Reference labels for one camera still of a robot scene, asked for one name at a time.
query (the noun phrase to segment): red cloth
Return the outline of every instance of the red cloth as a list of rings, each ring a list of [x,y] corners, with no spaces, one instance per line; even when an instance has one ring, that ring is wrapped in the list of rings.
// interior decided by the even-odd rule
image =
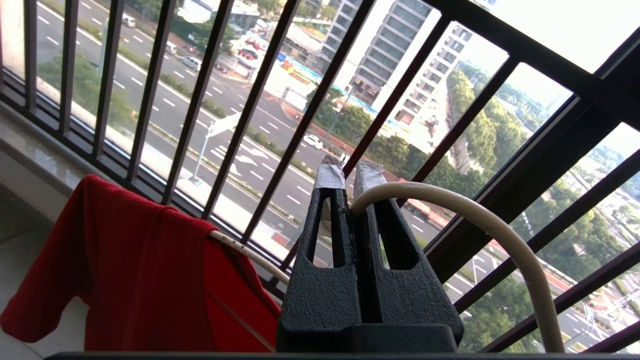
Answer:
[[[80,296],[85,350],[269,351],[280,308],[245,256],[208,237],[213,229],[87,176],[0,326],[38,341]]]

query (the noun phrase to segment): van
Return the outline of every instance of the van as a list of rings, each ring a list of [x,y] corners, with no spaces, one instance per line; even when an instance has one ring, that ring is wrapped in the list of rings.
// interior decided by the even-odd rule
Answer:
[[[180,62],[187,65],[188,67],[192,68],[195,71],[200,71],[200,67],[202,66],[202,61],[192,56],[185,56],[180,60]]]
[[[169,53],[171,55],[175,55],[175,53],[178,51],[178,47],[173,43],[173,42],[166,42],[166,47],[164,48],[164,51],[166,53]]]
[[[132,18],[131,16],[123,13],[122,14],[122,24],[128,28],[135,28],[136,27],[136,19]]]

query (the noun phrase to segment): sky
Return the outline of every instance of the sky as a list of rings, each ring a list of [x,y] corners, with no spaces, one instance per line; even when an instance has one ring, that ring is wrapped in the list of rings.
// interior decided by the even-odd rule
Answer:
[[[491,13],[588,72],[595,72],[640,27],[640,0],[497,0]],[[490,72],[507,56],[478,35],[462,53]],[[570,95],[526,64],[508,82],[542,104]],[[622,124],[603,143],[629,156],[638,149],[640,134]]]

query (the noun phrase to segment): metal railing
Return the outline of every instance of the metal railing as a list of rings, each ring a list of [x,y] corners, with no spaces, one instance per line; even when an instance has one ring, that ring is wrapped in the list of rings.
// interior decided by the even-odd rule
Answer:
[[[182,128],[171,170],[166,181],[155,176],[141,164],[141,154],[149,125],[152,100],[156,94],[160,69],[163,63],[164,44],[170,32],[176,0],[164,1],[159,12],[159,23],[130,156],[123,154],[122,151],[116,149],[105,139],[124,0],[111,1],[102,82],[100,84],[100,102],[94,132],[78,124],[71,112],[78,0],[65,1],[63,77],[60,104],[45,101],[36,89],[36,4],[34,1],[24,1],[24,53],[26,57],[24,81],[14,76],[8,69],[3,68],[0,74],[0,100],[20,112],[28,120],[59,140],[64,146],[76,152],[124,187],[161,204],[173,204],[195,217],[213,221],[216,225],[228,229],[243,243],[261,251],[272,262],[279,265],[282,270],[286,270],[297,251],[297,242],[286,258],[279,262],[276,257],[270,256],[268,251],[252,243],[250,238],[295,155],[296,148],[301,142],[305,131],[326,97],[334,78],[342,66],[342,62],[356,40],[363,23],[366,21],[373,6],[372,1],[364,1],[358,9],[342,43],[337,49],[333,61],[311,99],[307,111],[295,129],[293,137],[284,151],[282,159],[274,171],[266,191],[260,198],[259,204],[245,231],[242,233],[233,229],[224,220],[212,214],[212,210],[227,180],[233,159],[248,129],[249,121],[257,107],[258,100],[299,2],[299,0],[288,0],[283,7],[282,15],[273,33],[273,39],[258,70],[256,80],[250,90],[231,141],[227,146],[226,155],[204,207],[188,199],[176,189],[176,184],[194,131],[196,117],[202,105],[205,88],[214,66],[213,60],[216,58],[220,48],[223,30],[227,27],[232,1],[222,0],[220,2],[204,54],[202,69],[196,80],[184,127]],[[634,33],[596,74],[590,74],[467,0],[425,0],[425,2],[439,10],[442,16],[346,163],[344,167],[345,175],[348,176],[353,171],[355,164],[362,158],[364,152],[388,119],[394,106],[417,75],[422,63],[432,52],[452,21],[459,22],[462,26],[505,50],[509,57],[456,125],[436,147],[412,179],[413,181],[424,181],[427,178],[436,164],[446,155],[454,142],[460,138],[464,130],[468,128],[479,112],[487,105],[519,63],[528,64],[546,77],[569,89],[574,93],[574,96],[529,139],[519,152],[511,158],[509,163],[475,196],[476,201],[498,214],[507,223],[521,214],[529,204],[546,191],[551,184],[567,172],[573,164],[590,151],[620,122],[625,122],[636,129],[640,129],[640,116],[638,116],[640,114],[640,103],[637,100],[637,92],[634,92],[633,82],[628,80],[631,76],[638,76],[636,69],[636,64],[639,63],[638,58],[640,58],[640,48],[638,48],[640,36],[638,33]],[[636,152],[536,234],[528,242],[529,246],[533,251],[542,249],[639,170],[640,154]],[[404,199],[398,200],[400,205],[404,202]],[[472,226],[464,219],[455,218],[427,246],[425,253],[440,280],[444,282],[490,240],[477,227]],[[556,298],[557,311],[561,312],[568,309],[585,296],[588,296],[637,264],[640,258],[639,251],[639,245],[635,244],[560,295]],[[514,270],[513,262],[507,259],[455,303],[457,310],[462,313]],[[277,287],[277,279],[262,279],[262,283],[265,288],[277,297],[283,297],[283,291]],[[530,316],[487,345],[483,351],[504,350],[510,344],[535,330],[535,328],[536,322]],[[638,325],[635,324],[627,330],[603,340],[591,348],[590,351],[614,352],[637,340],[640,340],[640,331],[638,330]]]

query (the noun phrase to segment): white cable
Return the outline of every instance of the white cable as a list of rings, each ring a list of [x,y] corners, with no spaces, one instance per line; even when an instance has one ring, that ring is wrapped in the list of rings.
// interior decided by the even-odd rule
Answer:
[[[396,181],[368,189],[351,205],[351,214],[360,216],[367,207],[389,198],[417,199],[447,208],[477,225],[502,246],[522,272],[533,311],[547,352],[564,353],[556,307],[538,258],[519,235],[496,214],[458,193],[423,183]]]
[[[283,284],[285,284],[286,286],[289,285],[289,277],[287,276],[287,274],[283,273],[277,266],[270,263],[264,257],[258,255],[252,249],[249,249],[246,245],[243,245],[241,242],[235,241],[232,238],[229,238],[227,235],[224,235],[223,233],[216,230],[211,231],[209,233],[209,236],[238,250],[241,254],[255,261],[260,267],[267,270],[271,275],[275,276],[278,280],[282,281]]]

